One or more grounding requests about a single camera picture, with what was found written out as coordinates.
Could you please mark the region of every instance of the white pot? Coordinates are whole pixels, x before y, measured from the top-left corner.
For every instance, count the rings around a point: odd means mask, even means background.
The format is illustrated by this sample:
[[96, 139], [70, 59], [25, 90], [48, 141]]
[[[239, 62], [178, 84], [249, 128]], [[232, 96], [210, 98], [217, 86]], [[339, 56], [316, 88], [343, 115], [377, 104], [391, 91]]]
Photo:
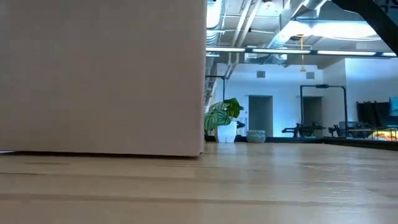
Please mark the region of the white pot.
[[218, 142], [234, 142], [236, 137], [236, 121], [231, 121], [229, 125], [217, 126], [215, 136]]

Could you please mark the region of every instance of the air vent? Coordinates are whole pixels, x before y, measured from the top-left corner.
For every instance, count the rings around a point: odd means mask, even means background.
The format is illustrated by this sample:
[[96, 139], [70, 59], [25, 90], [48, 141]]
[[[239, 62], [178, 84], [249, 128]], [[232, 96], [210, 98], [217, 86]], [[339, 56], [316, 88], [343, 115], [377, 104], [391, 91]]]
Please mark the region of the air vent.
[[257, 71], [257, 78], [266, 78], [266, 71]]
[[307, 79], [315, 79], [315, 72], [307, 72]]

